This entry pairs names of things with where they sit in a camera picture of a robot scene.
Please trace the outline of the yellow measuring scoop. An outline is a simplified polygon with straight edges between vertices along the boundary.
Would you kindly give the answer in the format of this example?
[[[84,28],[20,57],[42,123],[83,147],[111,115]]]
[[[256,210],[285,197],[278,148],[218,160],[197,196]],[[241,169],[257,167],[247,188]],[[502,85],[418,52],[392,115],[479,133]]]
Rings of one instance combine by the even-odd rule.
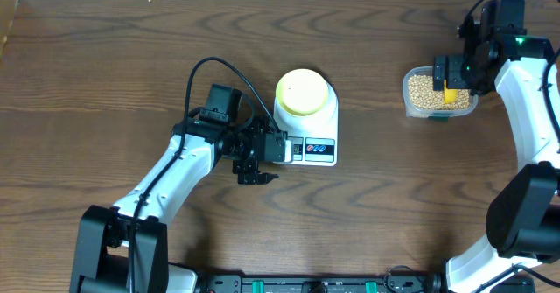
[[[453,104],[458,99],[458,90],[447,87],[447,80],[444,80],[444,104]]]

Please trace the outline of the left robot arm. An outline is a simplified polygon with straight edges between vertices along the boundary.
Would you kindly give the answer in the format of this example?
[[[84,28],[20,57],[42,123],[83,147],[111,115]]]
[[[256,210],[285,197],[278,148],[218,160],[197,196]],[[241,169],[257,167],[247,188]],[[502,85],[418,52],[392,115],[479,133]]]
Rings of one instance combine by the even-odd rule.
[[[194,292],[196,272],[170,263],[168,227],[198,182],[221,158],[242,185],[275,175],[261,162],[291,160],[292,143],[266,115],[240,126],[231,112],[195,108],[176,124],[164,155],[110,208],[90,206],[80,220],[72,292]]]

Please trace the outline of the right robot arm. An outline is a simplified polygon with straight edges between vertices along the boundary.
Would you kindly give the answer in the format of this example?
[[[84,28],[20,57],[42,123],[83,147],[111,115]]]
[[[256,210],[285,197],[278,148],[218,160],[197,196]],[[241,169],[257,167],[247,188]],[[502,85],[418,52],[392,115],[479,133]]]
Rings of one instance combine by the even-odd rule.
[[[502,99],[518,173],[490,204],[486,232],[426,282],[429,292],[489,292],[559,259],[558,53],[545,38],[513,33],[465,39],[460,79]]]

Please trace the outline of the white digital kitchen scale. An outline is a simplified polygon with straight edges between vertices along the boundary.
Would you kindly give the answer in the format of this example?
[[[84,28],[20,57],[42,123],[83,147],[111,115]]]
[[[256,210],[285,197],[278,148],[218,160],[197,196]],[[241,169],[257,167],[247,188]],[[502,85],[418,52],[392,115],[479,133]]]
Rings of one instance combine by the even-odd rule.
[[[326,82],[328,100],[322,109],[312,115],[287,113],[278,104],[275,95],[274,119],[292,142],[293,160],[286,164],[334,166],[337,163],[339,102],[332,85]]]

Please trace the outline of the yellow plastic bowl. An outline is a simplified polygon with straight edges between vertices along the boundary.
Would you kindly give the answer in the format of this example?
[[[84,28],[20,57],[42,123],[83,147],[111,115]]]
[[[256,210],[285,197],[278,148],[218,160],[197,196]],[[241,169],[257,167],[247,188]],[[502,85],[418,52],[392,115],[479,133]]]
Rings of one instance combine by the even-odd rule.
[[[322,109],[328,100],[326,80],[310,69],[286,73],[276,85],[276,101],[291,115],[307,116]]]

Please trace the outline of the soybeans in container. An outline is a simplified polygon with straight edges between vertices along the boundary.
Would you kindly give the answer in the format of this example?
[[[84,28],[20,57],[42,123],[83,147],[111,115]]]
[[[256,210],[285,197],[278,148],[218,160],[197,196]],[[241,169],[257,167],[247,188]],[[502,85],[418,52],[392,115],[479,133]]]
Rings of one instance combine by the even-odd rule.
[[[453,104],[444,104],[444,90],[433,89],[433,78],[429,75],[412,75],[408,80],[409,98],[418,108],[429,110],[458,110],[471,105],[469,92],[458,90],[458,99]]]

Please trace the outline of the clear plastic container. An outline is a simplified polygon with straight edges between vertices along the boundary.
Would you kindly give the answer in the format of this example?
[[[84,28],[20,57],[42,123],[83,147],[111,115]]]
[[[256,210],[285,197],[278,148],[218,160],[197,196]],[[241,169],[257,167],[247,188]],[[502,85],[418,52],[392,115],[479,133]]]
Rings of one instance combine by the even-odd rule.
[[[406,116],[448,119],[468,115],[478,105],[478,97],[468,90],[433,90],[431,66],[410,70],[402,82]]]

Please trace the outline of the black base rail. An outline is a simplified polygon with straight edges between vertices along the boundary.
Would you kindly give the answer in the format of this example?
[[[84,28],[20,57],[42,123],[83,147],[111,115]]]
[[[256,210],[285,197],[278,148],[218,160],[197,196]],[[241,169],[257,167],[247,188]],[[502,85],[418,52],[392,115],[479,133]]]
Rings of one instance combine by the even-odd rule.
[[[194,293],[440,293],[447,288],[439,275],[387,274],[370,277],[273,277],[205,275]]]

